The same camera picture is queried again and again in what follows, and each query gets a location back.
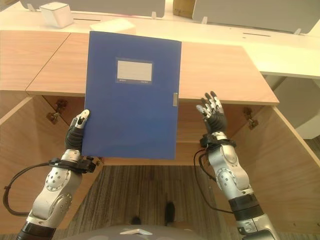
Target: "paper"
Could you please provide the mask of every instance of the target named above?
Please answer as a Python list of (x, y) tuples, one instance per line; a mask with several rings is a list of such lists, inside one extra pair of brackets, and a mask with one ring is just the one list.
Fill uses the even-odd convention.
[(127, 82), (127, 80), (151, 83), (152, 63), (118, 60), (117, 81)]

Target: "gray partition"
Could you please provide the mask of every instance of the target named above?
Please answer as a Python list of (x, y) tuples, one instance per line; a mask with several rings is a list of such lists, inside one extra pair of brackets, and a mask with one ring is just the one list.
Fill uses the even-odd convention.
[(308, 33), (320, 19), (320, 0), (196, 0), (192, 19)]
[[(32, 4), (35, 9), (39, 6), (55, 2), (55, 0), (20, 0), (23, 7)], [(165, 15), (165, 0), (58, 0), (56, 2), (70, 5), (72, 11), (124, 14), (151, 16), (156, 12), (156, 16), (162, 18)]]

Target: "person's foot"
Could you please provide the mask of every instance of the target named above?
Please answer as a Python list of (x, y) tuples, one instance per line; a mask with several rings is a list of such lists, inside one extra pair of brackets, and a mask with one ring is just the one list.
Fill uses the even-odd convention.
[(169, 223), (173, 223), (175, 221), (175, 205), (172, 201), (167, 202), (165, 205), (164, 212), (164, 224), (167, 226)]
[(132, 219), (131, 219), (131, 225), (141, 225), (141, 220), (138, 216), (134, 216)]

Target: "metal joint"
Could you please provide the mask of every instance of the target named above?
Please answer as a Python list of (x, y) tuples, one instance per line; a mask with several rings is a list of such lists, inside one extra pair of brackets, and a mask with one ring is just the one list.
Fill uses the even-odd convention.
[(58, 117), (61, 115), (61, 113), (65, 110), (65, 108), (68, 105), (68, 101), (64, 99), (59, 99), (55, 103), (55, 112), (49, 112), (46, 115), (46, 118), (52, 123), (56, 124), (58, 122)]
[(252, 116), (251, 116), (251, 114), (252, 114), (252, 109), (251, 109), (250, 107), (245, 107), (245, 108), (243, 109), (243, 113), (244, 113), (245, 119), (246, 119), (246, 120), (248, 121), (248, 123), (249, 123), (249, 129), (250, 129), (250, 130), (254, 129), (256, 126), (259, 125), (258, 120), (252, 119)]

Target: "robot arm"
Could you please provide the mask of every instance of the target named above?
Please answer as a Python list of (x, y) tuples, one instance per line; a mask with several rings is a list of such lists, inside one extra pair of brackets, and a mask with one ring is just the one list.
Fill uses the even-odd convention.
[(73, 119), (65, 138), (66, 151), (61, 159), (54, 158), (50, 162), (52, 169), (17, 240), (52, 239), (82, 181), (82, 173), (94, 171), (93, 158), (81, 157), (84, 127), (89, 114), (89, 110), (84, 110)]
[(246, 240), (278, 240), (272, 223), (255, 197), (248, 174), (239, 164), (235, 143), (224, 133), (227, 121), (223, 107), (216, 94), (213, 91), (210, 94), (205, 94), (207, 100), (201, 99), (204, 106), (196, 106), (208, 130), (200, 143), (206, 147), (216, 183), (228, 199), (238, 231)]

